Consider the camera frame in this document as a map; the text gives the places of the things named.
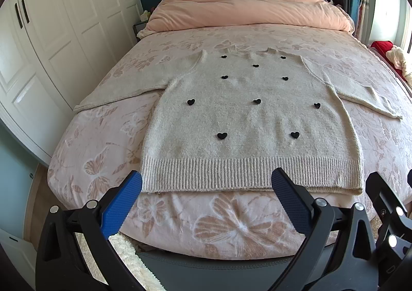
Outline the cream sweater with black hearts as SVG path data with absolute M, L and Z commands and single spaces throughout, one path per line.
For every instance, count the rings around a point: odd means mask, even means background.
M 147 193 L 264 190 L 275 168 L 314 192 L 358 194 L 364 165 L 345 101 L 401 113 L 372 87 L 302 56 L 200 51 L 104 82 L 83 111 L 161 90 L 142 144 Z

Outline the pink floral bedspread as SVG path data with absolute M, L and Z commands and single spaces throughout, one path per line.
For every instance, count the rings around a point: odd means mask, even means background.
M 244 25 L 152 34 L 139 41 L 105 82 L 201 50 L 235 46 L 276 48 L 350 76 L 399 106 L 396 121 L 346 103 L 362 144 L 365 173 L 378 172 L 405 205 L 411 170 L 411 94 L 373 48 L 334 30 L 292 25 Z M 69 209 L 99 199 L 140 167 L 140 149 L 161 93 L 101 106 L 76 115 L 50 163 L 47 182 Z M 294 254 L 302 242 L 272 191 L 139 195 L 122 232 L 144 244 L 202 258 L 251 260 Z

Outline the cream fluffy blanket at footboard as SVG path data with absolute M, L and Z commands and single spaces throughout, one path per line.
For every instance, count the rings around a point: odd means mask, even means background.
M 108 238 L 130 273 L 147 291 L 166 291 L 160 280 L 145 266 L 129 238 L 121 233 Z

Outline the red and cream plush item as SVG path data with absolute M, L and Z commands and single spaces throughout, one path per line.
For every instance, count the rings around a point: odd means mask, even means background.
M 398 75 L 411 87 L 411 53 L 406 53 L 391 41 L 374 41 L 371 45 Z

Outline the black nightstand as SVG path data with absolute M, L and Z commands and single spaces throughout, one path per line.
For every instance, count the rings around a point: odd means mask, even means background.
M 141 30 L 144 30 L 144 28 L 146 27 L 146 25 L 147 25 L 147 21 L 140 21 L 140 22 L 138 22 L 138 23 L 136 23 L 136 24 L 133 25 L 133 32 L 134 32 L 134 34 L 135 34 L 135 37 L 136 37 L 137 41 L 140 41 L 140 38 L 139 38 L 139 36 L 138 36 L 138 33 L 139 33 Z

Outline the white wardrobe with red stickers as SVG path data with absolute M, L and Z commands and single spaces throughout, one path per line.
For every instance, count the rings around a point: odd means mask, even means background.
M 140 0 L 4 0 L 1 121 L 49 163 L 73 109 L 135 45 Z

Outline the peach pink duvet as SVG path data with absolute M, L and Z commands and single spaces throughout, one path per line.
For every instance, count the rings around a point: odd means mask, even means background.
M 308 26 L 353 33 L 353 19 L 324 0 L 162 0 L 138 38 L 207 27 L 254 24 Z

